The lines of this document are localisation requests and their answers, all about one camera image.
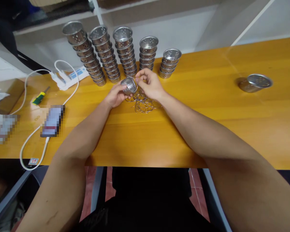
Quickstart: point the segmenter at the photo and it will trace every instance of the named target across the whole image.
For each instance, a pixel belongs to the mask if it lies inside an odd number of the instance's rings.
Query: metal wire
[[[154,109],[161,108],[162,105],[160,103],[148,98],[142,90],[136,91],[135,94],[132,96],[131,99],[126,99],[127,102],[135,102],[134,107],[135,112],[140,113],[149,113]]]

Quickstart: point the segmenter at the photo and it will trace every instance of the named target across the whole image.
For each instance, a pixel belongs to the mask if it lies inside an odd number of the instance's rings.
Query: screwdriver
[[[36,97],[36,99],[34,99],[32,104],[34,104],[34,105],[40,104],[42,99],[44,98],[46,92],[49,90],[49,88],[50,88],[50,86],[48,86],[47,89],[44,92],[40,92],[40,94]]]

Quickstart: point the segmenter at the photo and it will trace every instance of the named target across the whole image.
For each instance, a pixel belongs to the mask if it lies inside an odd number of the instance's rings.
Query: scar
[[[58,211],[53,216],[51,216],[49,218],[49,220],[46,222],[46,225],[48,225],[51,222],[51,220],[56,217],[57,213],[58,213]]]

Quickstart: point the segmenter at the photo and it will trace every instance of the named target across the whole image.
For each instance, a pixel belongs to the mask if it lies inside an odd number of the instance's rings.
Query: hand
[[[159,101],[161,96],[166,93],[159,81],[157,74],[150,69],[142,69],[136,74],[135,77],[135,81],[149,98]]]
[[[115,108],[120,105],[126,98],[131,98],[123,93],[123,90],[127,88],[127,85],[121,85],[122,81],[112,87],[109,94],[105,97],[104,101],[111,107]]]

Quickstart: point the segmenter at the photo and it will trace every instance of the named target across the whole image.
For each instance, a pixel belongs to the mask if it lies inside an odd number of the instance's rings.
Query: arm
[[[149,69],[136,77],[145,94],[162,104],[191,149],[204,158],[232,230],[290,231],[290,186],[280,174],[226,127],[167,94]]]
[[[17,232],[69,231],[78,223],[85,196],[85,161],[92,154],[109,112],[127,96],[113,86],[97,108],[63,141]]]

